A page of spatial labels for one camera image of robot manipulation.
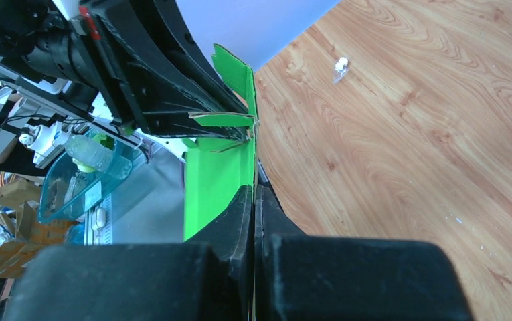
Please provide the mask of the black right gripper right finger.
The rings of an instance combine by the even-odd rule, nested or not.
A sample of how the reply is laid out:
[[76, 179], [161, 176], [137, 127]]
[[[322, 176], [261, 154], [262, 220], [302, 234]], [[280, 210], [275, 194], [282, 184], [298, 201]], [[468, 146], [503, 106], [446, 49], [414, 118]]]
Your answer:
[[266, 186], [255, 202], [257, 320], [472, 320], [455, 268], [425, 241], [305, 234]]

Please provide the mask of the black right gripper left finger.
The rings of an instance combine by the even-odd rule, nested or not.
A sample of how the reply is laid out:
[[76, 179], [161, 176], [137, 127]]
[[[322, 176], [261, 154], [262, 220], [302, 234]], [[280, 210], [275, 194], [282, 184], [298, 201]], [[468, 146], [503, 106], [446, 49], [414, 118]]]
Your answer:
[[31, 261], [4, 320], [248, 320], [252, 188], [183, 243], [53, 245]]

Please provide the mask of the green paper box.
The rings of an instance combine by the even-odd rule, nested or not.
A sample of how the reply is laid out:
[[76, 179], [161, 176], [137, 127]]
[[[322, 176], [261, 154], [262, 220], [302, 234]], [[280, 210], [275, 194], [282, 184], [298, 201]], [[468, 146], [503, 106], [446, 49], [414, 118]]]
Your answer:
[[254, 72], [220, 44], [214, 45], [212, 61], [224, 84], [240, 98], [245, 113], [194, 113], [202, 129], [239, 130], [240, 138], [197, 138], [189, 143], [185, 164], [183, 239], [187, 241], [206, 227], [229, 205], [237, 190], [256, 182], [256, 142], [259, 123]]

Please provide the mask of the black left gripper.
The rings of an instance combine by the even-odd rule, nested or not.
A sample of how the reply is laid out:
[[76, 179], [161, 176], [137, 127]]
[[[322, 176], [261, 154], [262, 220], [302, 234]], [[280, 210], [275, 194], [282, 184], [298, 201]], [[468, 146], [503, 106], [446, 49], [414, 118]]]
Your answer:
[[191, 118], [247, 108], [197, 46], [175, 1], [81, 1], [79, 11], [94, 83], [120, 132], [247, 139], [240, 127], [202, 126]]

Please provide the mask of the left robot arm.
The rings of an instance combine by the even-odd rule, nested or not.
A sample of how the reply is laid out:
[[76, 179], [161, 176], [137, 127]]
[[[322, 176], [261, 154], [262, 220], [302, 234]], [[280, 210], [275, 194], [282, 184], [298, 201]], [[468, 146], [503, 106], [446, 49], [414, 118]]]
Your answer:
[[197, 46], [175, 1], [0, 1], [0, 71], [62, 112], [89, 119], [102, 94], [119, 130], [244, 142], [247, 126], [201, 124], [247, 113]]

